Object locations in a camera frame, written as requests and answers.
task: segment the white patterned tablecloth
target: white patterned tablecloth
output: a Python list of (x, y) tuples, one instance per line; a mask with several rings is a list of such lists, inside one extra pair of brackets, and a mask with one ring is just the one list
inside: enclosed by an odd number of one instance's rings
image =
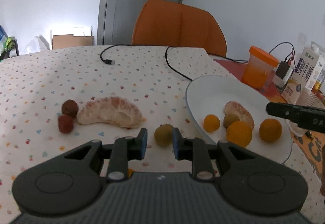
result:
[[(190, 162), (175, 160), (172, 146), (162, 149), (153, 139), (155, 129), (165, 123), (178, 127), (185, 137), (200, 137), (185, 105), (189, 81), (166, 65), (166, 47), (113, 47), (103, 57), (114, 59), (115, 65), (100, 60), (99, 53), (105, 47), (45, 51), (0, 64), (0, 224), (19, 214), (11, 186), (20, 172), (92, 139), (108, 144), (139, 132), (108, 124), (76, 123), (70, 134), (63, 135), (57, 129), (57, 116), (67, 99), (75, 100), (79, 107), (106, 96), (129, 99), (142, 112), (142, 127), (148, 128), (146, 156), (143, 161), (130, 161), (129, 167), (150, 172), (191, 171)], [(235, 78), (204, 49), (170, 48), (168, 60), (192, 79), (202, 75)], [(314, 223), (322, 223), (325, 207), (319, 194), (320, 181), (295, 144), (286, 165), (308, 181), (302, 213)]]

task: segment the plate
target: plate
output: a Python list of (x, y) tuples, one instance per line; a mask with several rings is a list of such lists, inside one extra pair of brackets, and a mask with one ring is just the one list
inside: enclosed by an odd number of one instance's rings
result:
[[(287, 123), (284, 119), (266, 113), (265, 108), (270, 101), (256, 90), (235, 79), (202, 76), (188, 85), (185, 98), (187, 108), (207, 143), (216, 144), (225, 139), (226, 129), (222, 126), (224, 106), (229, 101), (237, 101), (250, 112), (255, 123), (251, 143), (246, 149), (278, 163), (288, 160), (292, 150), (292, 138)], [(203, 129), (203, 120), (208, 114), (216, 115), (221, 122), (220, 128), (212, 133)], [(267, 143), (259, 136), (260, 124), (268, 118), (277, 119), (282, 125), (282, 135), (273, 143)]]

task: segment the chair backrest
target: chair backrest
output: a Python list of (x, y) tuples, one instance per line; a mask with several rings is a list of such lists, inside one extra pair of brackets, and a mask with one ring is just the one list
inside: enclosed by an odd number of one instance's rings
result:
[(207, 11), (163, 0), (149, 0), (135, 23), (132, 44), (200, 47), (225, 56), (225, 37)]

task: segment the screw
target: screw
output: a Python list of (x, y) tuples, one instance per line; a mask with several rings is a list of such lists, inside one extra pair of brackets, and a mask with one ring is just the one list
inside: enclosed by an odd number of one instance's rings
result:
[(124, 174), (119, 171), (111, 172), (108, 174), (108, 178), (111, 180), (121, 180), (124, 178)]
[(208, 171), (202, 171), (202, 172), (199, 172), (196, 175), (196, 177), (201, 179), (201, 180), (210, 180), (213, 177), (213, 174), (211, 172), (208, 172)]

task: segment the white plastic bag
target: white plastic bag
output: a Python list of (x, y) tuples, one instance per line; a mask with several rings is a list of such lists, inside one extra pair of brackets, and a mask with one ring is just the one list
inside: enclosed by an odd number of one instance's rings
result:
[(47, 47), (45, 44), (41, 41), (38, 36), (35, 36), (25, 48), (19, 50), (19, 55), (39, 52), (39, 51), (47, 51)]

